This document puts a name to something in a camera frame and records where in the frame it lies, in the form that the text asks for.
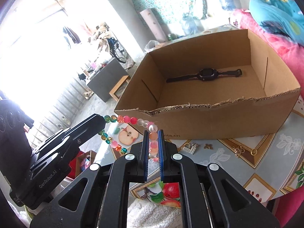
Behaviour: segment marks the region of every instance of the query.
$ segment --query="watch strap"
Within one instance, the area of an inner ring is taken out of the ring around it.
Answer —
[[[217,71],[218,75],[217,77],[239,77],[243,73],[240,69],[234,70],[234,71]]]
[[[170,82],[176,82],[176,81],[189,81],[189,80],[200,80],[200,75],[199,74],[190,74],[190,75],[184,75],[184,76],[175,77],[175,78],[169,78],[166,80],[166,82],[170,83]]]

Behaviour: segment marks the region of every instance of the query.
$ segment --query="green bead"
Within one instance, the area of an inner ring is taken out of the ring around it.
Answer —
[[[123,147],[123,148],[120,150],[120,152],[121,152],[122,154],[126,154],[128,151],[127,151],[126,148]]]
[[[105,119],[105,122],[106,122],[106,123],[111,122],[111,118],[110,118],[110,116],[105,115],[103,118]]]
[[[108,143],[108,144],[111,144],[113,141],[113,139],[111,137],[108,137],[105,142]]]
[[[103,133],[101,136],[101,139],[106,140],[108,138],[108,134],[107,133]]]
[[[111,119],[111,122],[116,122],[116,121],[117,121],[117,116],[112,115],[112,116],[110,117],[110,119]]]
[[[99,135],[103,135],[104,131],[105,131],[105,130],[103,129],[102,131],[98,132],[98,134],[99,134]]]

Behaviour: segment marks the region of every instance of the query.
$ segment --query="beaded bracelet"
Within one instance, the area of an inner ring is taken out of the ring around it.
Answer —
[[[149,158],[153,158],[153,161],[158,161],[158,158],[156,157],[158,153],[158,134],[157,134],[157,126],[154,124],[154,122],[149,122],[148,120],[143,119],[137,119],[136,117],[129,117],[129,116],[109,116],[106,115],[103,117],[106,123],[109,122],[119,122],[119,123],[130,123],[132,125],[139,125],[143,126],[144,128],[147,128],[150,132],[149,134]],[[98,133],[101,136],[101,139],[105,140],[107,144],[110,144],[112,148],[115,148],[116,151],[120,152],[121,154],[126,154],[127,149],[122,147],[118,144],[117,141],[113,140],[103,129]]]

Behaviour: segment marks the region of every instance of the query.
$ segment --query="smartwatch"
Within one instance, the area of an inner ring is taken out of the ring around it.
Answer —
[[[176,78],[167,79],[167,83],[176,81],[189,81],[189,80],[200,80],[200,81],[213,81],[220,77],[239,77],[242,75],[242,71],[237,69],[235,71],[217,71],[216,69],[202,69],[198,74],[184,75]]]

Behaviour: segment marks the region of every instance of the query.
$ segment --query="pink blanket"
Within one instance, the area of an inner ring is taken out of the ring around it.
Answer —
[[[268,43],[290,68],[301,85],[301,96],[304,97],[304,47],[285,36],[266,33],[256,23],[250,13],[235,10],[230,23],[240,29],[250,29]]]

